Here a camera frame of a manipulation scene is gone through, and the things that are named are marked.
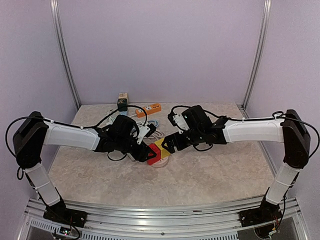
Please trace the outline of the red cube socket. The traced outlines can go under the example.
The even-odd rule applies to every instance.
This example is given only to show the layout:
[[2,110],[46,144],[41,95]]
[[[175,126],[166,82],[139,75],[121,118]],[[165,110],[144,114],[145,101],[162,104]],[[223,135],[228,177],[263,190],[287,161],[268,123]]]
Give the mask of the red cube socket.
[[155,143],[151,143],[148,146],[152,151],[148,154],[148,160],[146,162],[151,166],[161,159],[161,150]]

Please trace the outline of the yellow cube socket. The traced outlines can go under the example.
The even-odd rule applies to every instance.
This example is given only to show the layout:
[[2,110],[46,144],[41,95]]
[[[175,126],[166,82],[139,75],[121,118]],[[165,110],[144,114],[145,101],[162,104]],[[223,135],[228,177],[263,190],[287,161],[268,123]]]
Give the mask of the yellow cube socket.
[[164,142],[164,139],[165,138],[163,137],[163,138],[156,140],[154,142],[154,144],[158,147],[158,149],[160,151],[160,158],[161,159],[164,159],[164,158],[171,155],[171,153],[168,150],[166,150],[165,148],[162,147],[162,143]]

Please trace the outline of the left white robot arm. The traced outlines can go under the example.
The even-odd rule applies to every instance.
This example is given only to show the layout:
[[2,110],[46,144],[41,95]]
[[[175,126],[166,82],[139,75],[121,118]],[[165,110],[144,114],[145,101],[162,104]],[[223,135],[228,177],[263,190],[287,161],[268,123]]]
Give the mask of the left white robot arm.
[[12,137],[13,148],[8,150],[38,192],[46,210],[61,223],[70,218],[70,211],[42,166],[43,146],[66,146],[107,154],[118,151],[142,163],[157,156],[143,141],[155,131],[155,126],[147,122],[138,126],[126,115],[118,115],[112,124],[104,127],[61,123],[43,117],[38,111],[15,119],[12,124],[18,121],[23,123]]

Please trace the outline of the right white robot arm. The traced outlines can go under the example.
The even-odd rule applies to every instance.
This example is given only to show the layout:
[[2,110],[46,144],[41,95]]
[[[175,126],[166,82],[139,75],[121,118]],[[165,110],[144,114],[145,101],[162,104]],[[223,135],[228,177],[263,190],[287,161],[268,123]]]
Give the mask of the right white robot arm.
[[299,172],[315,154],[310,151],[311,135],[307,128],[314,126],[301,120],[293,109],[276,111],[271,117],[231,118],[218,116],[211,121],[211,112],[200,105],[186,106],[181,114],[170,111],[167,118],[178,131],[168,135],[162,147],[171,154],[199,144],[226,145],[237,142],[275,142],[284,145],[283,164],[268,188],[256,218],[266,222],[271,218],[289,188],[297,179]]

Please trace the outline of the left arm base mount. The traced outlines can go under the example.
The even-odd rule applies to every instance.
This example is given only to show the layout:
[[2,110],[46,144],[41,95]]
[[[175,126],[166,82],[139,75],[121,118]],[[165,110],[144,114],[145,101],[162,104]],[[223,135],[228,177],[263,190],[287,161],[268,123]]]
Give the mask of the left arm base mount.
[[77,228],[83,228],[87,220],[88,213],[81,210],[63,208],[46,208],[43,218],[56,223],[70,225]]

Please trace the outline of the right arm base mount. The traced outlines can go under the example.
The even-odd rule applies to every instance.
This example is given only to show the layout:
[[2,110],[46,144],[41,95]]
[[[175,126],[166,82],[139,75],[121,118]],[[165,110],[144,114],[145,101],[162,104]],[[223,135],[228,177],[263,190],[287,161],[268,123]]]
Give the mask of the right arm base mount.
[[258,207],[239,212],[239,218],[243,228],[274,221],[281,217],[282,212],[277,209],[275,211],[271,211],[269,209],[262,209]]

